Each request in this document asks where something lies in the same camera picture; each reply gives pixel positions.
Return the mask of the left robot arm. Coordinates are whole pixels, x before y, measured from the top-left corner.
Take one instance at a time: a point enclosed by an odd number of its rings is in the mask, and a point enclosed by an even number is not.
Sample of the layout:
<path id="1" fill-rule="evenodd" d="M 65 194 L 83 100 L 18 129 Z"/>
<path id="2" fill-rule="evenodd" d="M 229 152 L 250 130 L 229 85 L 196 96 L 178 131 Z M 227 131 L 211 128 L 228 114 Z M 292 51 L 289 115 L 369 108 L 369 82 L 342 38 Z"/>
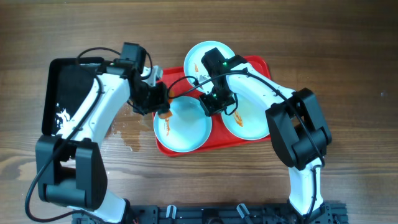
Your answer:
<path id="1" fill-rule="evenodd" d="M 75 223 L 134 223 L 128 200 L 108 189 L 101 143 L 119 109 L 139 114 L 169 108 L 160 67 L 138 68 L 100 57 L 51 62 L 42 123 L 35 145 L 41 201 L 68 207 Z"/>

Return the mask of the green orange sponge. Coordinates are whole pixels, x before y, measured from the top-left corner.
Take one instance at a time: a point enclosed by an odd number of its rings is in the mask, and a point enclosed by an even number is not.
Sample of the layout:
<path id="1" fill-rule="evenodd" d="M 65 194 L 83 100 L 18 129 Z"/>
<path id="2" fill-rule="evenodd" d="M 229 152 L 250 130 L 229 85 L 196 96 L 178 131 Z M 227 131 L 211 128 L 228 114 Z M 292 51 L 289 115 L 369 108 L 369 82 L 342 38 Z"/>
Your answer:
<path id="1" fill-rule="evenodd" d="M 171 105 L 173 99 L 171 99 L 171 97 L 173 97 L 175 95 L 173 90 L 170 90 L 169 92 L 169 98 L 168 98 L 168 103 Z M 161 112 L 158 114 L 158 117 L 160 119 L 168 119 L 169 117 L 172 116 L 172 112 L 170 111 L 170 109 L 168 109 L 167 111 Z"/>

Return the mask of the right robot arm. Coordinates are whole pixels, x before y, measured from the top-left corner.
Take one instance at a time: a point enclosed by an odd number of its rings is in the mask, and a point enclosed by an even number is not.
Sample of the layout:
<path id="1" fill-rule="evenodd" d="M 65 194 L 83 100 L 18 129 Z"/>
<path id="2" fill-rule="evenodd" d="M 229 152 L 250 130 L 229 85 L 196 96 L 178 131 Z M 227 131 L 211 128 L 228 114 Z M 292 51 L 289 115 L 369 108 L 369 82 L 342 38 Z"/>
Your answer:
<path id="1" fill-rule="evenodd" d="M 200 96 L 206 115 L 235 103 L 234 93 L 261 109 L 272 147 L 289 168 L 289 203 L 306 221 L 313 219 L 323 204 L 320 170 L 332 140 L 315 94 L 308 88 L 295 91 L 274 83 L 240 56 L 201 64 L 209 76 L 202 84 L 213 85 L 210 93 Z"/>

